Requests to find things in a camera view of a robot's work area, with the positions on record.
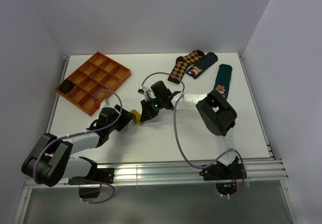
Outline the yellow sock with character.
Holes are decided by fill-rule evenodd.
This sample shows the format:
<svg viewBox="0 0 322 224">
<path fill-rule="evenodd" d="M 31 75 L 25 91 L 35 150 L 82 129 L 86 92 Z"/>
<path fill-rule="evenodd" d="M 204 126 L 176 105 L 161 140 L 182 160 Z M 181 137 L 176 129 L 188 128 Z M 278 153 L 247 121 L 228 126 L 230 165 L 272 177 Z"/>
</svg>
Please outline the yellow sock with character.
<svg viewBox="0 0 322 224">
<path fill-rule="evenodd" d="M 143 123 L 140 121 L 141 119 L 141 114 L 136 111 L 136 110 L 131 110 L 130 113 L 134 114 L 134 119 L 133 121 L 138 124 L 138 125 L 142 125 Z"/>
</svg>

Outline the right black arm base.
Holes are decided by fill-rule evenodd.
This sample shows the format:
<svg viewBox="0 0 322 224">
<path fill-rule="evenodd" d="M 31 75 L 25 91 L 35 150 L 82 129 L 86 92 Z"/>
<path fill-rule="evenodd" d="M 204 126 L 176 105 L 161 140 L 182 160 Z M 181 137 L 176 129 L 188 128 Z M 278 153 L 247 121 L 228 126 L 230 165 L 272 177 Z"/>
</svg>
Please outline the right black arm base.
<svg viewBox="0 0 322 224">
<path fill-rule="evenodd" d="M 232 163 L 228 166 L 217 162 L 216 164 L 202 170 L 199 175 L 204 181 L 224 181 L 216 183 L 219 194 L 233 195 L 238 190 L 238 180 L 245 180 L 247 177 L 244 166 L 239 163 Z"/>
</svg>

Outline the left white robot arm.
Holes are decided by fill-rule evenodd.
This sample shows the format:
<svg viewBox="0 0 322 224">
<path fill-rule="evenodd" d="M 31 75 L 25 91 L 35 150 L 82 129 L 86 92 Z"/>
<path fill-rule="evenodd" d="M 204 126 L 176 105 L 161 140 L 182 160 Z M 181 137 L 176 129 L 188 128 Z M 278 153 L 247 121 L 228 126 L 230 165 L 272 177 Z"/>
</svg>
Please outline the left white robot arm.
<svg viewBox="0 0 322 224">
<path fill-rule="evenodd" d="M 43 134 L 22 164 L 23 174 L 37 184 L 48 187 L 56 185 L 63 178 L 71 178 L 75 183 L 112 183 L 111 174 L 99 170 L 98 163 L 88 157 L 73 157 L 73 154 L 90 148 L 101 147 L 114 131 L 121 131 L 135 114 L 119 105 L 104 107 L 83 132 L 58 137 Z"/>
</svg>

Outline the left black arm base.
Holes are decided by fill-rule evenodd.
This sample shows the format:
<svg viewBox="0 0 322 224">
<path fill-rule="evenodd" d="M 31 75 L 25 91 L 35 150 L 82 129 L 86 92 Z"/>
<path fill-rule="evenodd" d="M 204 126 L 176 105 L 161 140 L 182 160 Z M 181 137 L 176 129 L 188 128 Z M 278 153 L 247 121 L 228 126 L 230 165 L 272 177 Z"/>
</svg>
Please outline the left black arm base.
<svg viewBox="0 0 322 224">
<path fill-rule="evenodd" d="M 97 184 L 99 187 L 79 187 L 78 195 L 81 201 L 88 204 L 101 204 L 109 201 L 115 194 L 115 187 L 112 185 L 114 181 L 114 168 L 92 169 L 85 177 L 69 178 L 69 185 L 89 185 Z M 95 200 L 101 194 L 103 185 L 111 188 L 112 192 L 109 197 L 103 200 Z"/>
</svg>

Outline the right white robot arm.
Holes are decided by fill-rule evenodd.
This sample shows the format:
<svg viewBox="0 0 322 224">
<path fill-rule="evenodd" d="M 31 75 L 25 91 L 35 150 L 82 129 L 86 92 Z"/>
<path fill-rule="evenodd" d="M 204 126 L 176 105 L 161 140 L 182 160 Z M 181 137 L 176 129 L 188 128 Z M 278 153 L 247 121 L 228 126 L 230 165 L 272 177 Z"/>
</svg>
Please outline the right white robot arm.
<svg viewBox="0 0 322 224">
<path fill-rule="evenodd" d="M 208 94 L 186 94 L 184 91 L 171 92 L 163 81 L 151 87 L 139 86 L 138 93 L 144 96 L 141 100 L 142 113 L 140 122 L 157 117 L 161 109 L 173 111 L 175 140 L 184 160 L 193 168 L 206 169 L 218 165 L 218 174 L 222 178 L 230 178 L 235 173 L 240 157 L 234 149 L 232 129 L 235 126 L 237 113 L 227 100 L 216 90 Z M 189 110 L 199 113 L 206 128 L 215 136 L 220 137 L 219 147 L 222 153 L 213 162 L 203 167 L 192 164 L 185 156 L 179 142 L 176 113 L 178 110 Z"/>
</svg>

